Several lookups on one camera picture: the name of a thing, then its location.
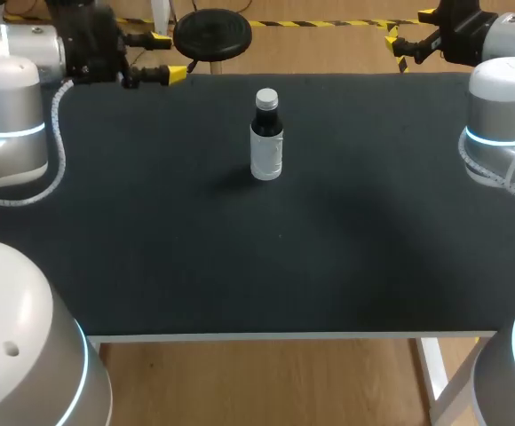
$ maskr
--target white bottle cap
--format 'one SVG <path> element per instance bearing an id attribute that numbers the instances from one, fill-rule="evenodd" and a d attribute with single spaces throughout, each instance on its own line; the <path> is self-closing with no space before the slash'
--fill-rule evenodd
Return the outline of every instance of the white bottle cap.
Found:
<path id="1" fill-rule="evenodd" d="M 279 105 L 277 92 L 273 89 L 262 89 L 256 95 L 256 107 L 262 111 L 272 111 Z"/>

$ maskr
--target stool seat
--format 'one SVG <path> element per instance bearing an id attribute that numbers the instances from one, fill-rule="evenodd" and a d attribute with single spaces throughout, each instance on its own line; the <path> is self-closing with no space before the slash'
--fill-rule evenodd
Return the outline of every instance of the stool seat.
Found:
<path id="1" fill-rule="evenodd" d="M 235 58 L 250 47 L 251 26 L 239 13 L 201 9 L 178 21 L 173 43 L 187 58 L 219 62 Z"/>

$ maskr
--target hazard tape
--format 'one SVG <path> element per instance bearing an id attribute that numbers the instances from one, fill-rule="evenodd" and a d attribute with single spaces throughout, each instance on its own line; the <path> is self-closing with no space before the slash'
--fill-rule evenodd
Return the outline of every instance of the hazard tape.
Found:
<path id="1" fill-rule="evenodd" d="M 259 27 L 325 28 L 325 27 L 378 27 L 388 31 L 399 25 L 418 25 L 418 20 L 251 20 L 250 25 Z"/>
<path id="2" fill-rule="evenodd" d="M 27 23 L 46 23 L 52 22 L 50 18 L 42 18 L 36 16 L 20 16 L 20 15 L 11 15 L 10 13 L 6 13 L 3 16 L 5 22 L 27 22 Z M 117 23 L 119 24 L 137 24 L 137 25 L 154 25 L 155 22 L 153 20 L 140 20 L 136 18 L 115 18 Z"/>
<path id="3" fill-rule="evenodd" d="M 388 36 L 385 38 L 385 43 L 388 50 L 392 53 L 393 57 L 396 59 L 398 63 L 398 68 L 400 69 L 400 74 L 406 74 L 409 72 L 408 61 L 405 56 L 396 57 L 393 53 L 393 42 L 398 38 L 398 26 L 392 27 L 388 30 Z"/>
<path id="4" fill-rule="evenodd" d="M 5 22 L 50 22 L 50 18 L 38 18 L 31 16 L 4 15 Z M 153 20 L 142 20 L 137 18 L 116 18 L 120 24 L 154 25 Z M 326 27 L 378 27 L 387 29 L 399 25 L 420 25 L 418 20 L 251 20 L 250 25 L 254 28 L 260 27 L 284 27 L 284 28 L 326 28 Z"/>

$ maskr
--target small bottle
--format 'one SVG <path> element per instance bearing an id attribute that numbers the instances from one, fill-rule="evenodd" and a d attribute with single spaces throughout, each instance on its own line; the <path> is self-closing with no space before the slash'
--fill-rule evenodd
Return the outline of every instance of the small bottle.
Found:
<path id="1" fill-rule="evenodd" d="M 283 124 L 277 115 L 279 99 L 273 89 L 256 95 L 256 118 L 250 126 L 251 174 L 273 180 L 281 174 Z"/>

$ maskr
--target black tabletop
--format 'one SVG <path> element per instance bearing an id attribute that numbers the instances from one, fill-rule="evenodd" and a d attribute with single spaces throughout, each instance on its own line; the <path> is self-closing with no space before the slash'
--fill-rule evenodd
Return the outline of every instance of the black tabletop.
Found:
<path id="1" fill-rule="evenodd" d="M 467 79 L 77 87 L 60 108 L 65 179 L 0 209 L 0 241 L 91 335 L 498 329 L 515 313 L 515 200 L 458 157 Z M 263 87 L 285 123 L 265 183 L 249 170 Z"/>

